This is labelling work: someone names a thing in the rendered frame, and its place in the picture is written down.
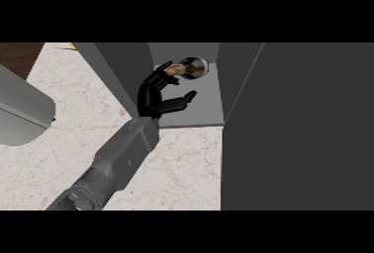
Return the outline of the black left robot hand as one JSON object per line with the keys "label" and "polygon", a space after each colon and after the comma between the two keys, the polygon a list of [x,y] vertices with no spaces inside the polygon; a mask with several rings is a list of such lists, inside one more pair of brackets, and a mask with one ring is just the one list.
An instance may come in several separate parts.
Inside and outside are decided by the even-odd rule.
{"label": "black left robot hand", "polygon": [[173,62],[167,61],[160,65],[140,84],[137,93],[137,113],[140,117],[158,119],[162,114],[182,111],[196,95],[195,91],[189,91],[182,97],[162,99],[162,89],[170,84],[180,84],[179,78],[168,75],[165,71],[171,64]]}

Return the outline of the dark grey cabinet door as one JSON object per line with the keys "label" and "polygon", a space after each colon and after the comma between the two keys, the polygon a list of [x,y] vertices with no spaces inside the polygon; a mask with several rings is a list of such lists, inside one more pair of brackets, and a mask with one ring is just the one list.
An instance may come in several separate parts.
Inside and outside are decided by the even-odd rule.
{"label": "dark grey cabinet door", "polygon": [[225,209],[374,209],[374,43],[264,44],[223,151]]}

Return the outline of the pale grey rounded appliance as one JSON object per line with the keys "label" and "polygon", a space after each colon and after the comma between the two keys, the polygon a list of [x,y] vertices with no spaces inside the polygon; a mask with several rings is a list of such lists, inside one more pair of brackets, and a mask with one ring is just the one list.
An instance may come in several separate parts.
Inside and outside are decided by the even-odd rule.
{"label": "pale grey rounded appliance", "polygon": [[55,119],[55,100],[0,64],[0,144],[29,143]]}

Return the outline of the dark brown wooden panel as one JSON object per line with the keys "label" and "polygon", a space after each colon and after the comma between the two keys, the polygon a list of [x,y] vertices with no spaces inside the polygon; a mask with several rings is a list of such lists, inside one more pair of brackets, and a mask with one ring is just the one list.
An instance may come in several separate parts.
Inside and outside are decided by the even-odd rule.
{"label": "dark brown wooden panel", "polygon": [[43,42],[0,42],[0,64],[26,79],[37,61]]}

